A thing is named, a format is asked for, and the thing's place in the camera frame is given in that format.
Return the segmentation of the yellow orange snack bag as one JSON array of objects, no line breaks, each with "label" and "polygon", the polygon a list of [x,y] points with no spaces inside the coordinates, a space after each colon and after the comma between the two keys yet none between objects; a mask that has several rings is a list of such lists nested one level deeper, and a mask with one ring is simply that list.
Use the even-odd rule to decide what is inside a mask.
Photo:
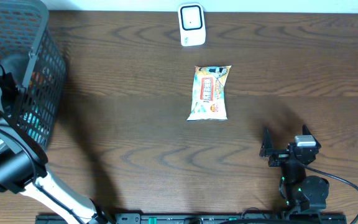
[{"label": "yellow orange snack bag", "polygon": [[191,112],[187,121],[227,120],[224,86],[231,65],[195,66]]}]

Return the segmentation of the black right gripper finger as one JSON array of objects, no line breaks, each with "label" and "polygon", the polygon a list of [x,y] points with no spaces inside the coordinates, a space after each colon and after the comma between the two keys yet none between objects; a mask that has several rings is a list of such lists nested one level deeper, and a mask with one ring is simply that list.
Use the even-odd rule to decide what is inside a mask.
[{"label": "black right gripper finger", "polygon": [[306,135],[311,136],[311,137],[314,139],[315,146],[316,146],[318,149],[321,148],[321,144],[320,144],[320,143],[318,142],[318,140],[313,136],[313,134],[311,133],[311,131],[309,130],[309,128],[307,127],[306,124],[304,124],[304,125],[302,126],[302,133],[303,133],[304,136],[306,136]]},{"label": "black right gripper finger", "polygon": [[264,128],[262,145],[260,148],[260,157],[269,157],[273,154],[273,142],[268,128]]}]

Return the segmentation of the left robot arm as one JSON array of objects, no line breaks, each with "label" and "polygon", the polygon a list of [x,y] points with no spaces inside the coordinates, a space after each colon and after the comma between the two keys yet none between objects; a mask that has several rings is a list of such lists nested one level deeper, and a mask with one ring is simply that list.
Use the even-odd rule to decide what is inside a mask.
[{"label": "left robot arm", "polygon": [[115,223],[115,218],[53,173],[44,150],[4,112],[3,98],[14,101],[18,93],[12,75],[0,73],[0,192],[33,198],[67,223]]}]

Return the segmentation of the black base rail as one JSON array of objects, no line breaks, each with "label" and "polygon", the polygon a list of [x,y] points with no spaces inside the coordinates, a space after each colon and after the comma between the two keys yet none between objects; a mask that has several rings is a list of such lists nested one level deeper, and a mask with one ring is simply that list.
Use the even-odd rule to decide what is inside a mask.
[{"label": "black base rail", "polygon": [[[204,223],[204,224],[213,224],[213,223],[222,223],[232,220],[240,219],[259,219],[264,220],[272,219],[279,220],[278,217],[274,217],[271,214],[261,214],[256,211],[251,211],[245,215],[141,215],[138,213],[117,213],[115,214],[115,221],[118,224],[184,224],[184,223]],[[347,223],[346,217],[344,215],[338,214],[325,214],[325,215],[291,215],[289,216],[288,221],[296,221],[302,223],[333,223],[333,224],[345,224]]]}]

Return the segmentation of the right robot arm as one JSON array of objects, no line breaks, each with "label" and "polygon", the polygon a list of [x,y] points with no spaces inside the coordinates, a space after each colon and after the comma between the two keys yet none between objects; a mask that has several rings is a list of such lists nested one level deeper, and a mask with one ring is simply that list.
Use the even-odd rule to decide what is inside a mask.
[{"label": "right robot arm", "polygon": [[302,134],[295,136],[286,149],[275,149],[269,130],[264,128],[259,156],[267,157],[270,167],[281,168],[279,191],[287,201],[287,208],[281,211],[282,218],[315,214],[326,208],[329,182],[306,174],[306,166],[316,159],[320,148],[320,143],[305,125],[302,126]]}]

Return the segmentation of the white barcode scanner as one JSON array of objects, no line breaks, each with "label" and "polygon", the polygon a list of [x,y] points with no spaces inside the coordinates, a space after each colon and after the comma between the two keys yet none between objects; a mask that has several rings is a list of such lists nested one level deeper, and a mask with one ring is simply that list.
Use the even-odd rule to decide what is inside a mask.
[{"label": "white barcode scanner", "polygon": [[178,8],[180,42],[183,47],[203,45],[206,42],[204,10],[198,3],[182,4]]}]

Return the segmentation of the grey plastic mesh basket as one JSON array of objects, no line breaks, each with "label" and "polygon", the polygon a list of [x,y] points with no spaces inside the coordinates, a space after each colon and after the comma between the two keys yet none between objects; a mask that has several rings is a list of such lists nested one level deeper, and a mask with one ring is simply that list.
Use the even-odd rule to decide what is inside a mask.
[{"label": "grey plastic mesh basket", "polygon": [[11,73],[20,91],[12,118],[43,149],[52,137],[67,77],[48,21],[42,1],[0,1],[0,73]]}]

